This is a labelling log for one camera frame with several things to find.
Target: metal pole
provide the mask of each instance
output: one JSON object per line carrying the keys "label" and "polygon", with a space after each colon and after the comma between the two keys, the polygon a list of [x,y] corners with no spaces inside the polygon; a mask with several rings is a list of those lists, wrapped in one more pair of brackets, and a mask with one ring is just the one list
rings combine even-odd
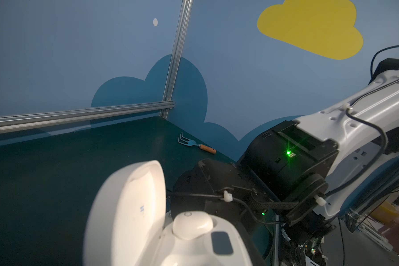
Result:
{"label": "metal pole", "polygon": [[[274,221],[279,221],[279,215],[275,215]],[[281,231],[281,225],[276,224],[275,225],[275,233],[274,233],[274,243],[273,243],[273,258],[271,261],[272,266],[279,266],[280,261],[279,261],[279,238],[280,238],[280,231]]]}
{"label": "metal pole", "polygon": [[127,104],[72,111],[6,116],[0,117],[0,133],[113,117],[124,114],[158,111],[161,109],[171,109],[173,107],[173,101],[162,101],[146,104]]}
{"label": "metal pole", "polygon": [[[185,43],[186,31],[188,29],[189,16],[191,15],[193,0],[183,0],[180,10],[179,23],[177,25],[176,37],[174,39],[173,51],[171,53],[170,66],[168,68],[167,80],[165,82],[162,100],[171,100],[174,84],[176,82],[177,70],[179,69],[182,56],[183,44]],[[168,109],[162,109],[160,116],[167,119]]]}

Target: blue wall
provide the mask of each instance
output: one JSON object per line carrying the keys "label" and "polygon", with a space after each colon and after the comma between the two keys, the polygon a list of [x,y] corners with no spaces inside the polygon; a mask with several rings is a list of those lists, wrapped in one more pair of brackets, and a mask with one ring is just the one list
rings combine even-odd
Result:
{"label": "blue wall", "polygon": [[[283,1],[194,1],[169,120],[237,160],[281,120],[362,89],[374,53],[399,44],[399,0],[352,2],[364,44],[355,56],[334,60],[258,30],[263,10]],[[375,66],[387,57],[399,58],[399,48],[380,54]]]}
{"label": "blue wall", "polygon": [[[0,0],[0,116],[161,101],[180,7]],[[5,134],[0,145],[158,114]]]}

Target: white knob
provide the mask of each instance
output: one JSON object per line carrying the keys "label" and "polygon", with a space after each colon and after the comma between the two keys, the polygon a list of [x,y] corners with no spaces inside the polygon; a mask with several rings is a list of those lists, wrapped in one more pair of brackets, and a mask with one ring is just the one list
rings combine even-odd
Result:
{"label": "white knob", "polygon": [[213,220],[203,211],[187,211],[176,216],[173,234],[182,240],[192,240],[213,229]]}
{"label": "white knob", "polygon": [[318,195],[315,195],[314,198],[315,198],[315,200],[316,200],[316,203],[317,203],[319,206],[324,207],[325,204],[327,204],[327,201],[326,201],[323,197],[320,197],[320,196],[318,196]]}

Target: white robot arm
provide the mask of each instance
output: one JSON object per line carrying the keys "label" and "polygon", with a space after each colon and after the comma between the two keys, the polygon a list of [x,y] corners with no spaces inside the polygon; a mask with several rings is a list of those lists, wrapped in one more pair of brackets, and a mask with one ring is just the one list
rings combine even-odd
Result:
{"label": "white robot arm", "polygon": [[[327,219],[337,215],[346,198],[370,173],[398,155],[398,153],[383,155],[376,162],[368,162],[369,168],[364,169],[360,176],[352,175],[354,169],[346,171],[346,166],[341,162],[380,136],[376,129],[349,118],[346,115],[346,108],[350,108],[349,113],[352,116],[377,125],[384,132],[399,127],[399,70],[383,72],[360,92],[318,113],[296,119],[299,123],[298,129],[320,141],[331,139],[338,144],[339,153],[325,179],[329,184],[326,198],[328,204],[315,208],[316,213],[322,214]],[[362,151],[352,157],[361,157],[360,154],[365,155],[366,152]],[[350,185],[335,190],[356,177],[357,179]]]}

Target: yellow object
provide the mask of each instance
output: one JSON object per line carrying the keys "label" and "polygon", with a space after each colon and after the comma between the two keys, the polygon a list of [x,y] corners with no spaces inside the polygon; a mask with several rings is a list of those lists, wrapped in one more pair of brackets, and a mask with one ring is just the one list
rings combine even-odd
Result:
{"label": "yellow object", "polygon": [[370,214],[371,217],[377,219],[383,224],[388,224],[394,219],[399,217],[399,214],[396,211],[396,208],[390,202],[383,202],[380,206],[378,206],[375,211]]}
{"label": "yellow object", "polygon": [[356,8],[349,0],[285,0],[266,8],[257,27],[271,38],[342,60],[363,45],[355,20]]}

